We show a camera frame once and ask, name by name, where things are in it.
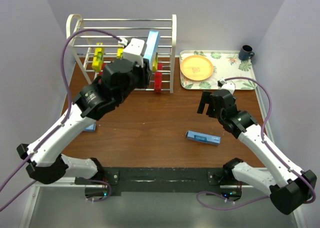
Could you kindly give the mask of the red toothpaste box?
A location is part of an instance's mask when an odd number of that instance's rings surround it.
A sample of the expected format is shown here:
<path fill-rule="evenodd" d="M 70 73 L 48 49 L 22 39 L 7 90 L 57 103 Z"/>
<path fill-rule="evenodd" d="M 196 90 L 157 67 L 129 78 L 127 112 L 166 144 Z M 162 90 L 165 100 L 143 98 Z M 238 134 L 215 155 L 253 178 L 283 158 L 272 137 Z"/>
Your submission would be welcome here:
<path fill-rule="evenodd" d="M 106 63 L 103 63 L 101 67 L 101 71 L 98 74 L 100 76 L 100 79 L 98 81 L 99 84 L 101 84 L 103 81 L 103 74 L 104 74 L 105 67 L 106 67 Z"/>
<path fill-rule="evenodd" d="M 161 93 L 162 90 L 162 71 L 163 65 L 161 63 L 157 64 L 157 71 L 154 73 L 154 91 L 157 94 Z"/>

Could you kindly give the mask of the blue toothpaste box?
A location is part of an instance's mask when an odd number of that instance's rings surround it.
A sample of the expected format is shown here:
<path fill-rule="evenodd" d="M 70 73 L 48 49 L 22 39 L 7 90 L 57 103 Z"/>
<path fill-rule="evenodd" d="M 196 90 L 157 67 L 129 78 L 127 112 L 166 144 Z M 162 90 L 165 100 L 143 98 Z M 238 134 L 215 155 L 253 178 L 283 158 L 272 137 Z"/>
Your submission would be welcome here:
<path fill-rule="evenodd" d="M 196 141 L 200 143 L 210 144 L 218 146 L 221 143 L 221 137 L 214 136 L 206 133 L 196 132 L 188 130 L 185 137 L 190 141 Z"/>
<path fill-rule="evenodd" d="M 158 50 L 159 41 L 160 41 L 160 33 L 156 30 L 150 30 L 146 40 L 146 49 L 144 51 L 143 58 L 148 61 L 149 69 L 151 71 L 152 71 L 155 55 Z"/>
<path fill-rule="evenodd" d="M 93 123 L 84 129 L 85 132 L 95 132 L 96 131 L 96 123 Z"/>

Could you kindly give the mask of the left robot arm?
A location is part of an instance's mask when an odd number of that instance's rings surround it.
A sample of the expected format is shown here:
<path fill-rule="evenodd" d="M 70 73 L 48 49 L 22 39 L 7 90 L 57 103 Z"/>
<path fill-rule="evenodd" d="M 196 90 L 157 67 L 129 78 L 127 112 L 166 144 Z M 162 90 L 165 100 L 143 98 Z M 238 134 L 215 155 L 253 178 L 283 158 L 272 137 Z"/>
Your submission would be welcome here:
<path fill-rule="evenodd" d="M 45 134 L 31 144 L 17 147 L 19 156 L 28 163 L 29 177 L 45 185 L 62 177 L 84 178 L 99 184 L 105 170 L 97 158 L 73 158 L 62 152 L 87 127 L 114 111 L 134 89 L 147 88 L 151 74 L 148 59 L 143 59 L 141 66 L 124 58 L 107 64 Z"/>

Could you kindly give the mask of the yellow toothpaste box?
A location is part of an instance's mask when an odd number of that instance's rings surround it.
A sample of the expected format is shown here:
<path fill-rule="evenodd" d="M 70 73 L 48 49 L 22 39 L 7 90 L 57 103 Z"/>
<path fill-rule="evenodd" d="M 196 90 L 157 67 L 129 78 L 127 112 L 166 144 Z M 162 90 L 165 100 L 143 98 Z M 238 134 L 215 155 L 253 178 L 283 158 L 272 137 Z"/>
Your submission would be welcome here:
<path fill-rule="evenodd" d="M 103 43 L 98 42 L 96 43 L 97 47 L 94 50 L 93 59 L 92 59 L 92 69 L 99 73 L 102 70 L 102 66 L 104 64 L 104 47 L 102 47 Z"/>
<path fill-rule="evenodd" d="M 154 61 L 152 64 L 152 71 L 156 72 L 158 70 L 158 53 L 155 53 Z"/>
<path fill-rule="evenodd" d="M 117 59 L 122 59 L 123 58 L 124 48 L 125 48 L 124 45 L 118 43 L 117 53 L 116 53 L 116 58 Z"/>

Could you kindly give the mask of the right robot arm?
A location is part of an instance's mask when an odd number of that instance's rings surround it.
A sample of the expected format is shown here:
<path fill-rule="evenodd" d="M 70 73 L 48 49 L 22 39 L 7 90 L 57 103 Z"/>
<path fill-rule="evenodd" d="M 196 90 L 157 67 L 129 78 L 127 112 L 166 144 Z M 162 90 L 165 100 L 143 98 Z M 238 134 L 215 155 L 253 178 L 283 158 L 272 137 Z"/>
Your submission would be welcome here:
<path fill-rule="evenodd" d="M 225 131 L 246 145 L 265 165 L 268 173 L 234 158 L 223 166 L 223 180 L 251 185 L 268 196 L 282 214 L 289 215 L 312 197 L 317 176 L 304 171 L 287 158 L 264 134 L 257 120 L 246 110 L 238 110 L 236 98 L 226 89 L 203 91 L 197 113 L 215 118 Z"/>

